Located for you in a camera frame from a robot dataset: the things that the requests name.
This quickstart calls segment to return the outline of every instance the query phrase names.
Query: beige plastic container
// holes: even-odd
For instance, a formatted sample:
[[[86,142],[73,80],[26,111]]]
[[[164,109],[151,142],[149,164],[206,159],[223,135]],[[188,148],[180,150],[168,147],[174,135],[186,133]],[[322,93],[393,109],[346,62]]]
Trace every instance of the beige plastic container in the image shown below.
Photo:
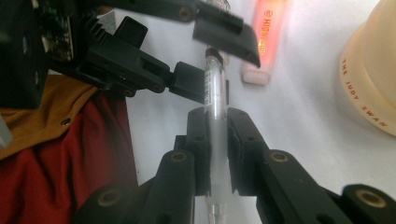
[[[339,73],[358,111],[396,135],[396,0],[381,0],[349,39]]]

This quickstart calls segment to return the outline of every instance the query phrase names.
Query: white table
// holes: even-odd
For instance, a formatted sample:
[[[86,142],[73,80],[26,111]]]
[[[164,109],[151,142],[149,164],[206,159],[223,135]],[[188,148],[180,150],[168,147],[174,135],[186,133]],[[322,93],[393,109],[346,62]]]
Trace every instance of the white table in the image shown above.
[[[268,146],[288,151],[324,188],[340,193],[362,183],[396,199],[396,137],[361,117],[341,89],[340,54],[377,0],[295,0],[280,40],[273,78],[263,86],[241,81],[242,62],[231,57],[230,106],[249,113]],[[231,12],[250,23],[255,0],[230,0]],[[193,24],[162,21],[117,11],[148,27],[142,49],[169,64],[205,67],[205,45],[193,41]],[[175,136],[185,134],[187,114],[201,105],[165,92],[139,91],[128,100],[139,183],[152,178]],[[237,196],[229,223],[260,223],[255,198]],[[207,223],[203,199],[195,223]]]

